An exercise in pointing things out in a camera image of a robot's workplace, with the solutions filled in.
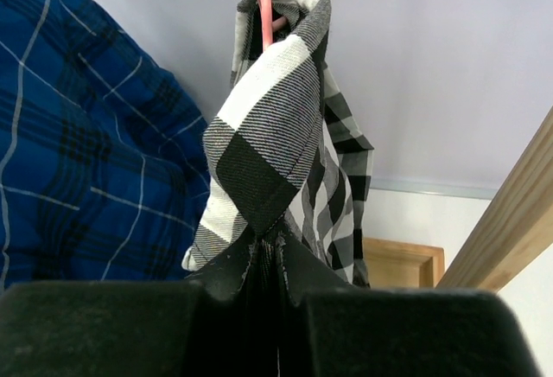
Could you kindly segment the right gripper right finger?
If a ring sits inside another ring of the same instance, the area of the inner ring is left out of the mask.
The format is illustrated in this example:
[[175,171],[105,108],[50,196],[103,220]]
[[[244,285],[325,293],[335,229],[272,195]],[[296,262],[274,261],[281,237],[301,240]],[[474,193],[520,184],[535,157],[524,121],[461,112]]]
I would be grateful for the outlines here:
[[467,290],[342,281],[287,233],[275,240],[282,376],[537,376],[510,309]]

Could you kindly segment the pink wire hanger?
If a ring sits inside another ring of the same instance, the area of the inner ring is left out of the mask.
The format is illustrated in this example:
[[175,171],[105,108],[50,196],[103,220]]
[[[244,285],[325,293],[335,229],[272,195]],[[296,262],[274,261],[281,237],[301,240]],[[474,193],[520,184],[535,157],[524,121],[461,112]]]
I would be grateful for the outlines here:
[[263,51],[266,51],[273,43],[273,34],[286,25],[287,19],[285,17],[273,19],[272,0],[257,0],[257,4],[260,10]]

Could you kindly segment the black white checkered shirt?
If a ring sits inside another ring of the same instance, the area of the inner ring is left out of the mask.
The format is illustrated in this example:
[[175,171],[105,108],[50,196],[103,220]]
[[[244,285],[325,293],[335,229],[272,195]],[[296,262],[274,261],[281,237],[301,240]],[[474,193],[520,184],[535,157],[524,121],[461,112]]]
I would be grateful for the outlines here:
[[203,136],[210,192],[182,267],[197,271],[242,235],[283,223],[342,280],[366,287],[373,146],[326,62],[331,0],[272,7],[285,24],[263,48],[257,1],[238,3],[232,89]]

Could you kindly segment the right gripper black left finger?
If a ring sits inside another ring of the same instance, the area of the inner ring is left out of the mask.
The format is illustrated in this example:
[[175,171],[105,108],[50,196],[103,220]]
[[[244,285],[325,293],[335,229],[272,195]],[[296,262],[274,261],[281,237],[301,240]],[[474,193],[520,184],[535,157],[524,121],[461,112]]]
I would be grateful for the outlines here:
[[180,281],[39,281],[1,298],[4,376],[272,376],[264,248],[242,238]]

